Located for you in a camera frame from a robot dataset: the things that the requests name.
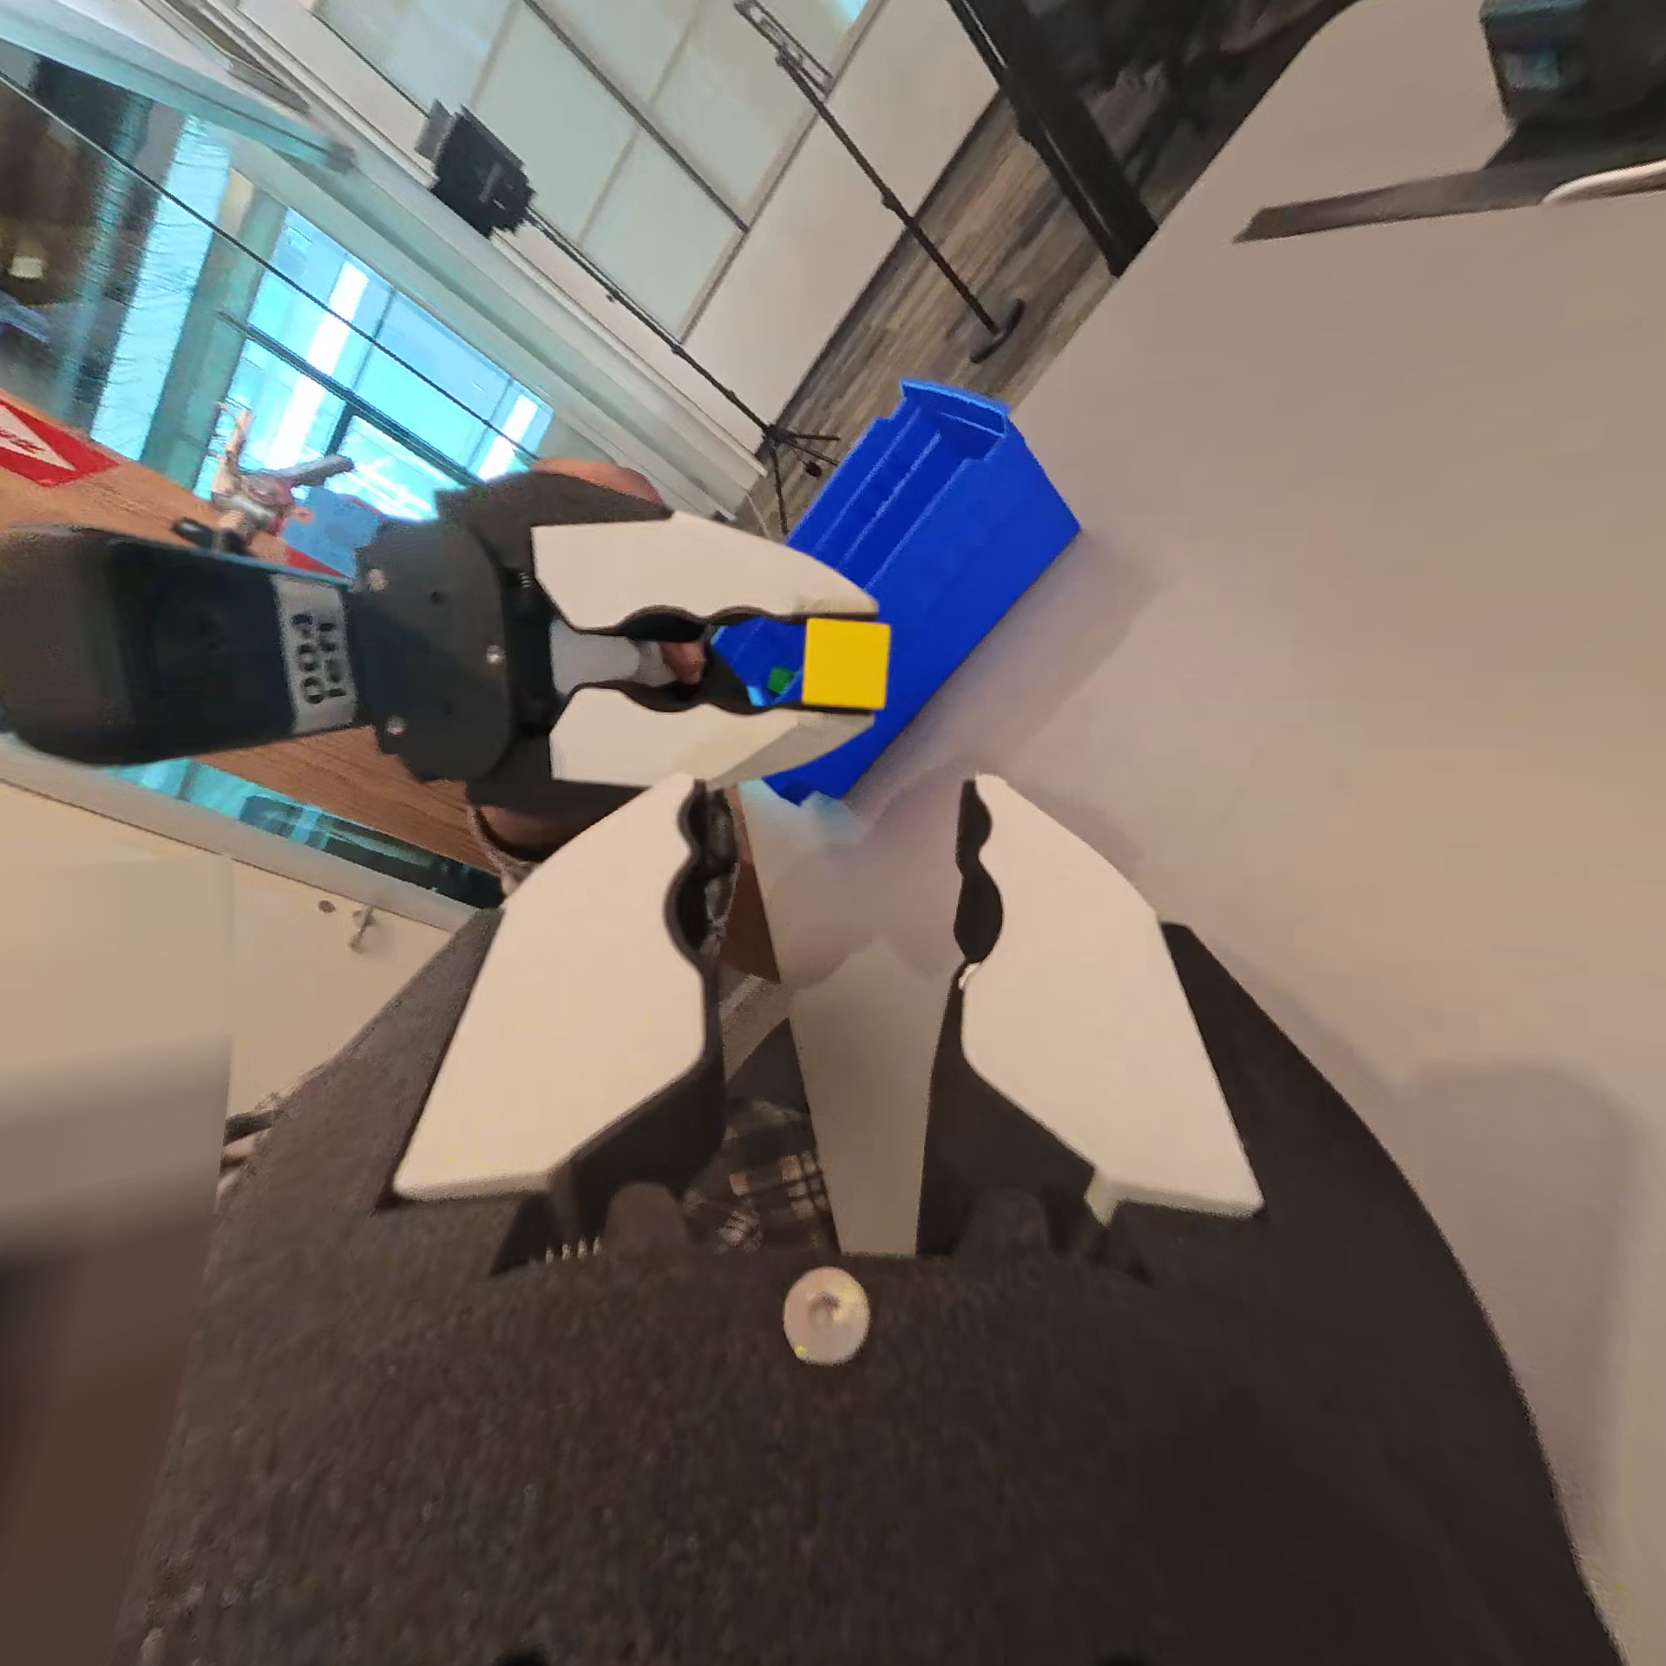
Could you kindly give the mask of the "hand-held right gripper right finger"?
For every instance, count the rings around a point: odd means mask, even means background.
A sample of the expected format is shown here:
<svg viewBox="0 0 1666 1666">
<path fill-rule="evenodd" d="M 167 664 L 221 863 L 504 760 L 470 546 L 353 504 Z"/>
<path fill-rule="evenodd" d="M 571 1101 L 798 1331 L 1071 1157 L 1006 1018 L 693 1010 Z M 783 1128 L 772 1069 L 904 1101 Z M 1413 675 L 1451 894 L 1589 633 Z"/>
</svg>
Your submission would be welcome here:
<svg viewBox="0 0 1666 1666">
<path fill-rule="evenodd" d="M 990 1189 L 1090 1232 L 1119 1202 L 1249 1220 L 1260 1182 L 1147 894 L 1001 776 L 959 802 L 959 911 L 928 1083 L 928 1230 Z"/>
</svg>

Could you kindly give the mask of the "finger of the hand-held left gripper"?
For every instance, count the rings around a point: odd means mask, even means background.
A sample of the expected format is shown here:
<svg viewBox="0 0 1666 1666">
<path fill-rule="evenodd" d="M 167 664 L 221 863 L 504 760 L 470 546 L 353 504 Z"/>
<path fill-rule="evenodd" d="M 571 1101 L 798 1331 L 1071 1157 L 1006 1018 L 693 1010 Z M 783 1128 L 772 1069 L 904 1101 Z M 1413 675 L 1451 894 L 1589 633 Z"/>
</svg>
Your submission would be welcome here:
<svg viewBox="0 0 1666 1666">
<path fill-rule="evenodd" d="M 533 578 L 576 633 L 656 633 L 672 625 L 880 616 L 842 571 L 783 542 L 672 512 L 625 525 L 539 525 Z"/>
<path fill-rule="evenodd" d="M 672 704 L 661 690 L 578 686 L 551 732 L 551 776 L 652 787 L 686 776 L 713 787 L 806 767 L 875 726 L 875 712 Z"/>
</svg>

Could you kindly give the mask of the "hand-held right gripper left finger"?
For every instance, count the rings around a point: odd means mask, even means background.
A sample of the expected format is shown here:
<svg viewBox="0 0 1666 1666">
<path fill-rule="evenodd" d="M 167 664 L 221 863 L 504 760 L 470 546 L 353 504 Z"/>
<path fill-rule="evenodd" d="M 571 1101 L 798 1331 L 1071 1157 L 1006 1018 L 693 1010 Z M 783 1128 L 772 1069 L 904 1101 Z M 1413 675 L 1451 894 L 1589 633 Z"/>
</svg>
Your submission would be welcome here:
<svg viewBox="0 0 1666 1666">
<path fill-rule="evenodd" d="M 724 1137 L 707 886 L 730 873 L 724 802 L 693 776 L 539 863 L 501 911 L 393 1194 L 681 1189 Z"/>
</svg>

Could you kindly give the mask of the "yellow wooden cube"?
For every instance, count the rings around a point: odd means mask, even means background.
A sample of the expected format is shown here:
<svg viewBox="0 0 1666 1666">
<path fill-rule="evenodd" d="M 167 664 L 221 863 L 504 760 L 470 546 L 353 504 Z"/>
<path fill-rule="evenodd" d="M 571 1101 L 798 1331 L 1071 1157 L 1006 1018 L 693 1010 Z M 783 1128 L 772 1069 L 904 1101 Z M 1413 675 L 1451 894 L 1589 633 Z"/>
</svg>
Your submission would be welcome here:
<svg viewBox="0 0 1666 1666">
<path fill-rule="evenodd" d="M 890 625 L 861 616 L 814 616 L 798 665 L 805 707 L 882 712 L 890 684 Z"/>
</svg>

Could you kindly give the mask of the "blue plastic bin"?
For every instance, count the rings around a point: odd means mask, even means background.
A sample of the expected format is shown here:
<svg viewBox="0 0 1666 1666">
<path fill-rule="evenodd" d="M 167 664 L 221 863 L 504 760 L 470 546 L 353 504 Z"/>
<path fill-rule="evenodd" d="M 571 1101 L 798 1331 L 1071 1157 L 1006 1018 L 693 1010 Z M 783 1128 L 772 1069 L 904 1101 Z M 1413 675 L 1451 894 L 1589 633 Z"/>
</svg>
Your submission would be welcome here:
<svg viewBox="0 0 1666 1666">
<path fill-rule="evenodd" d="M 1078 515 L 1001 401 L 904 380 L 896 411 L 861 427 L 786 531 L 880 601 L 889 707 L 765 787 L 786 802 L 842 799 L 1074 537 Z"/>
</svg>

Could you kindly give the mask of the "person's left hand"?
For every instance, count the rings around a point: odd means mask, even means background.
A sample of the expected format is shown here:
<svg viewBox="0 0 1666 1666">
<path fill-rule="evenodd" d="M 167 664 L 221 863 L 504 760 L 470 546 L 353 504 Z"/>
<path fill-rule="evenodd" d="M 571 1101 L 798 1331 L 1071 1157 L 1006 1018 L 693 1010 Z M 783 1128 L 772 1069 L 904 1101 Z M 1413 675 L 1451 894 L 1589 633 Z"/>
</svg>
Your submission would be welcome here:
<svg viewBox="0 0 1666 1666">
<path fill-rule="evenodd" d="M 672 510 L 652 485 L 613 464 L 544 457 L 533 470 L 476 485 L 441 499 L 441 521 L 466 527 L 501 560 L 530 560 L 533 527 L 647 525 Z"/>
</svg>

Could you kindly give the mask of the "thin black stand pole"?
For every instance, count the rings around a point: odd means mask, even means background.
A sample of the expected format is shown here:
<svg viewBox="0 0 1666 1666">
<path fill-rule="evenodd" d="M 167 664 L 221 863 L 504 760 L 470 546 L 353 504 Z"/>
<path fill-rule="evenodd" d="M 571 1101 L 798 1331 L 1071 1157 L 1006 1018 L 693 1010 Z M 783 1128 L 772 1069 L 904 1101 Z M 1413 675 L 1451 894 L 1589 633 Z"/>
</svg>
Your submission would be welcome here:
<svg viewBox="0 0 1666 1666">
<path fill-rule="evenodd" d="M 525 208 L 525 225 L 539 228 L 562 260 L 571 260 L 599 291 L 622 303 L 676 364 L 697 369 L 704 386 L 713 386 L 724 402 L 742 411 L 746 425 L 760 427 L 760 444 L 765 457 L 765 480 L 773 488 L 773 515 L 777 531 L 793 531 L 793 512 L 783 497 L 783 457 L 796 453 L 806 480 L 824 480 L 837 470 L 832 444 L 842 444 L 842 431 L 805 431 L 786 427 L 777 418 L 765 421 L 752 402 L 742 401 L 724 380 L 716 380 L 665 323 L 652 321 L 647 303 L 629 297 L 593 254 L 585 254 L 544 213 L 533 203 Z"/>
<path fill-rule="evenodd" d="M 786 75 L 786 84 L 805 95 L 805 102 L 816 112 L 824 135 L 847 149 L 847 160 L 857 165 L 857 175 L 875 188 L 882 208 L 904 225 L 904 236 L 928 260 L 928 267 L 948 284 L 948 291 L 963 300 L 966 316 L 975 321 L 975 340 L 966 345 L 966 360 L 975 366 L 990 364 L 1021 328 L 1026 321 L 1026 300 L 1014 300 L 1004 310 L 990 310 L 944 260 L 944 248 L 928 236 L 923 221 L 890 190 L 890 184 L 880 175 L 880 165 L 861 156 L 847 122 L 832 112 L 832 70 L 805 44 L 786 19 L 762 3 L 762 0 L 737 0 L 733 11 L 772 44 L 773 68 Z"/>
</svg>

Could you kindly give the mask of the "large frosted window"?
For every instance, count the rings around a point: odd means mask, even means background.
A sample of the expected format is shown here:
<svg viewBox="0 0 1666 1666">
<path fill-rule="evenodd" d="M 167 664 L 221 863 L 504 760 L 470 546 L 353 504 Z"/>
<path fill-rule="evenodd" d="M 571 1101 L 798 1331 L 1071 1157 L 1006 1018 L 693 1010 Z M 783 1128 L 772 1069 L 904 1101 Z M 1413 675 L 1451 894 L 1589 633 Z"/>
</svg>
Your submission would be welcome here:
<svg viewBox="0 0 1666 1666">
<path fill-rule="evenodd" d="M 686 334 L 814 124 L 730 0 L 323 0 L 309 11 L 415 109 L 476 112 L 533 208 Z"/>
</svg>

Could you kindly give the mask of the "red arrow sign sticker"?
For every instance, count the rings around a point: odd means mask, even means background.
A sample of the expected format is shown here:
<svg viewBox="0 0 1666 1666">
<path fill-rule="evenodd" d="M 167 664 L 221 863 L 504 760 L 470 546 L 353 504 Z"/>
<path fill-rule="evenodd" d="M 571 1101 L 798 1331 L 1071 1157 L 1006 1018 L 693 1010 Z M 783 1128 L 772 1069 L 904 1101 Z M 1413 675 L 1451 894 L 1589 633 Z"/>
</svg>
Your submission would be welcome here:
<svg viewBox="0 0 1666 1666">
<path fill-rule="evenodd" d="M 0 401 L 0 470 L 25 480 L 33 488 L 65 488 L 89 485 L 95 473 L 117 470 L 117 453 L 92 444 L 73 427 L 52 425 L 51 418 Z"/>
</svg>

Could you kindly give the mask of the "black junction box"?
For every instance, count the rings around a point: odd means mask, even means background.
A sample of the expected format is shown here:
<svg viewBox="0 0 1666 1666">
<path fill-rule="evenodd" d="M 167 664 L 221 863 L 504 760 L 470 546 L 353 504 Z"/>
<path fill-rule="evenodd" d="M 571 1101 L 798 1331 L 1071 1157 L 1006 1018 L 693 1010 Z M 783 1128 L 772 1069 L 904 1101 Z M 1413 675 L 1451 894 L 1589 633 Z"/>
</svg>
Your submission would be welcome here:
<svg viewBox="0 0 1666 1666">
<path fill-rule="evenodd" d="M 434 175 L 428 195 L 478 236 L 530 225 L 530 172 L 476 112 L 428 102 L 415 156 Z"/>
</svg>

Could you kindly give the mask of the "thick black vertical pole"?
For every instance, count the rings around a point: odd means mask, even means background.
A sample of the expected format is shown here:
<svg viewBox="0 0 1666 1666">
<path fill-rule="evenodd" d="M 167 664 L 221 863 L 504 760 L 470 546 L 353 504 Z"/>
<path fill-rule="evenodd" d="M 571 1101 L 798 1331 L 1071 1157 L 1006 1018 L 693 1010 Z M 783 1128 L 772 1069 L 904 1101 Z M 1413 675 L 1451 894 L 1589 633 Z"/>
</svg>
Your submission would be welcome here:
<svg viewBox="0 0 1666 1666">
<path fill-rule="evenodd" d="M 1152 213 L 1111 156 L 1087 100 L 1071 89 L 1044 30 L 1021 0 L 948 0 L 948 11 L 1004 91 L 1021 137 L 1081 221 L 1107 274 L 1119 279 L 1152 240 Z"/>
</svg>

